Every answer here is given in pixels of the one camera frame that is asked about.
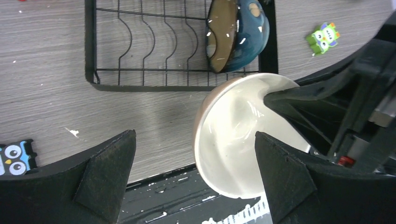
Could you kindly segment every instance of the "owl toy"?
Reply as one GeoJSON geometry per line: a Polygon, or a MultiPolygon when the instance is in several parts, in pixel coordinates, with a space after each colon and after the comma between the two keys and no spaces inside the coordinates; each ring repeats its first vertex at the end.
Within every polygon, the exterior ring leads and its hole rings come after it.
{"type": "Polygon", "coordinates": [[[329,48],[337,45],[339,32],[335,30],[334,23],[327,22],[316,27],[315,32],[306,36],[314,55],[324,54],[329,48]]]}
{"type": "Polygon", "coordinates": [[[0,144],[0,175],[24,175],[36,168],[33,140],[23,140],[8,145],[0,144]]]}

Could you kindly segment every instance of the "dish rack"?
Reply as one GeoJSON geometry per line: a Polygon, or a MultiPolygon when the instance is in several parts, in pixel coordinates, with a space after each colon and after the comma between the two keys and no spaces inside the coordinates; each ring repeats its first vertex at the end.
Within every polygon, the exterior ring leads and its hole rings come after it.
{"type": "Polygon", "coordinates": [[[205,52],[211,0],[85,0],[85,78],[97,90],[211,91],[249,73],[278,73],[275,4],[264,51],[245,68],[210,72],[205,52]]]}

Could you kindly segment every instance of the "red component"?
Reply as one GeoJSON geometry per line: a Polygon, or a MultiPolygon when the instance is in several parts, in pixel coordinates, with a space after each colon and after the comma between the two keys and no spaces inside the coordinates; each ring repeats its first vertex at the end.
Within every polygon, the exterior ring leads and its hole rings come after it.
{"type": "Polygon", "coordinates": [[[342,156],[338,161],[338,165],[341,165],[344,167],[351,167],[354,163],[355,163],[355,160],[348,156],[342,156]]]}

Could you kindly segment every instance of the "white bowl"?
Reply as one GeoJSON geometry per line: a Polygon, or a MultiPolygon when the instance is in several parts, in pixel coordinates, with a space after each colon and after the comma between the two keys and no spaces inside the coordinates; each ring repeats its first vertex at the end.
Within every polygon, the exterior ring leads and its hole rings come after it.
{"type": "Polygon", "coordinates": [[[194,123],[193,150],[199,173],[213,190],[230,198],[265,194],[255,155],[256,131],[309,151],[305,139],[263,103],[268,93],[297,86],[286,77],[260,73],[229,80],[204,99],[194,123]]]}

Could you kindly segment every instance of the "black owl toy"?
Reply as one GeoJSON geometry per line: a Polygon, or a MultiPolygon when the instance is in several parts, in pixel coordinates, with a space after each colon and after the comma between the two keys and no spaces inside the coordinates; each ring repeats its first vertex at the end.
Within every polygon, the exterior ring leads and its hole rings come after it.
{"type": "Polygon", "coordinates": [[[8,145],[0,144],[0,176],[24,175],[36,168],[36,153],[32,150],[32,139],[8,145]]]}

